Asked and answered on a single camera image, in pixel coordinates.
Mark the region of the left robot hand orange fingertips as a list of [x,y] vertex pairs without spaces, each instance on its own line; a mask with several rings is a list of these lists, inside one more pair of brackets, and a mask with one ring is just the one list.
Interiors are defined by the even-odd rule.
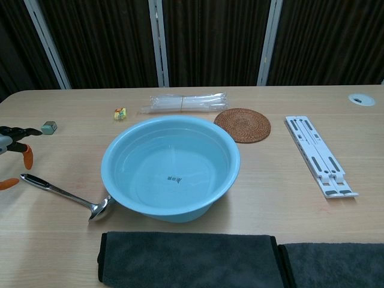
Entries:
[[19,143],[21,139],[28,136],[40,136],[43,133],[34,128],[19,128],[1,126],[1,154],[12,151],[23,155],[23,162],[26,169],[30,170],[34,162],[32,149],[29,145]]

